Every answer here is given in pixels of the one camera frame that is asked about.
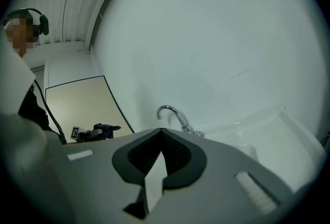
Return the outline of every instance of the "chrome faucet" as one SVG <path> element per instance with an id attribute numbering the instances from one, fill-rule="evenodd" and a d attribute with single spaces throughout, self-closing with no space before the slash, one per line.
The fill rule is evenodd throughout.
<path id="1" fill-rule="evenodd" d="M 192 128 L 189 126 L 188 122 L 184 119 L 183 116 L 181 116 L 179 114 L 179 112 L 173 106 L 163 105 L 163 106 L 159 107 L 157 109 L 157 119 L 161 119 L 160 112 L 163 109 L 168 109 L 168 110 L 170 110 L 170 111 L 172 111 L 172 112 L 175 113 L 177 119 L 179 120 L 179 122 L 181 124 L 181 129 L 182 129 L 183 132 L 188 132 L 188 133 L 193 134 L 193 135 L 196 135 L 196 136 L 201 136 L 201 133 L 200 132 L 197 132 L 197 131 L 193 131 L 192 130 Z"/>

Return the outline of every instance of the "white sink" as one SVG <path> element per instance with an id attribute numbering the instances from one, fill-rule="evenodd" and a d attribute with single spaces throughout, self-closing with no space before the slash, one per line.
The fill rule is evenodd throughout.
<path id="1" fill-rule="evenodd" d="M 283 105 L 200 130 L 205 138 L 231 145 L 258 161 L 293 191 L 313 181 L 326 159 L 314 135 L 290 118 Z"/>

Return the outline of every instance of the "curved white wall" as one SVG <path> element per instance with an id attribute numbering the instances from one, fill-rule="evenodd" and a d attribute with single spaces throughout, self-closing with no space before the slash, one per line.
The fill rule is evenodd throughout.
<path id="1" fill-rule="evenodd" d="M 198 129 L 281 102 L 321 137 L 329 46 L 319 14 L 314 0 L 111 0 L 91 51 L 135 131 L 179 129 L 156 119 L 162 104 Z"/>

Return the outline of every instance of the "black jacket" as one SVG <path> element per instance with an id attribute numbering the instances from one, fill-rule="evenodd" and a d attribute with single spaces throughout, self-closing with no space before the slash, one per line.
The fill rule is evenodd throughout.
<path id="1" fill-rule="evenodd" d="M 48 116 L 46 115 L 46 111 L 38 106 L 37 97 L 33 93 L 33 90 L 34 90 L 34 87 L 31 86 L 31 88 L 29 89 L 29 91 L 27 92 L 27 94 L 23 100 L 23 103 L 19 110 L 19 115 L 23 118 L 34 121 L 44 131 L 55 132 L 49 126 L 49 121 L 48 121 Z"/>

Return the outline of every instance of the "headphones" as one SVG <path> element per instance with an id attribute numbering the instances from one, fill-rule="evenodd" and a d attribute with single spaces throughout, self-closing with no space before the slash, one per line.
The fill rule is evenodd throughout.
<path id="1" fill-rule="evenodd" d="M 10 12 L 7 17 L 14 15 L 14 14 L 18 14 L 18 13 L 23 13 L 23 12 L 27 12 L 28 10 L 32 10 L 36 13 L 38 13 L 40 15 L 39 17 L 39 21 L 40 24 L 38 25 L 38 30 L 39 30 L 39 35 L 44 34 L 44 35 L 48 35 L 49 31 L 49 27 L 48 27 L 48 18 L 46 18 L 45 15 L 43 15 L 39 10 L 35 9 L 35 8 L 21 8 L 21 9 L 17 9 L 14 10 L 12 12 Z"/>

